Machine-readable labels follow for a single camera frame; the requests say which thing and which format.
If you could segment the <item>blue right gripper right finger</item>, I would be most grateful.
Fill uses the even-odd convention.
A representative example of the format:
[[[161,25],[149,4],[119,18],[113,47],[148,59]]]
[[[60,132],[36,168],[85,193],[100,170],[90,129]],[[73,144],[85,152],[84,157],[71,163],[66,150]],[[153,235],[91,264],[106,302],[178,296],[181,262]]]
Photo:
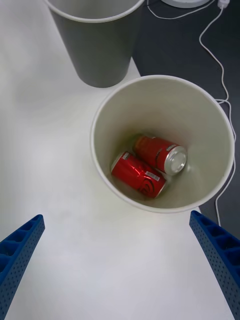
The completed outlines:
[[[193,210],[189,226],[197,238],[234,319],[240,319],[240,241]]]

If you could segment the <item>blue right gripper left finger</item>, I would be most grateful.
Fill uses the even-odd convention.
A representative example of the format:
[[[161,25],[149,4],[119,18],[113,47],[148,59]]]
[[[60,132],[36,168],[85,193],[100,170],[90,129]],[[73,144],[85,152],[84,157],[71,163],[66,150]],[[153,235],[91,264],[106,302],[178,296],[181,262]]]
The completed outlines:
[[[7,315],[44,230],[44,217],[38,214],[0,242],[0,320]]]

